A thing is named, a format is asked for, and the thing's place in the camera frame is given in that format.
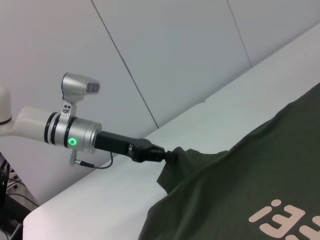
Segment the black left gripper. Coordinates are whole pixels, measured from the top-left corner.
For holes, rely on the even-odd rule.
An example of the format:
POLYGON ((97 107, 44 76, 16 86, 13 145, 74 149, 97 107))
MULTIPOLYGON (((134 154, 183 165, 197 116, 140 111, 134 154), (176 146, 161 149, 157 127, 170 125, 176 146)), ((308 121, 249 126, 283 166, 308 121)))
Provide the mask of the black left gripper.
POLYGON ((101 131, 96 135, 94 148, 130 157, 134 162, 141 162, 142 155, 148 152, 151 162, 165 161, 171 165, 177 162, 175 152, 166 151, 163 147, 153 145, 147 139, 132 138, 106 131, 101 131))

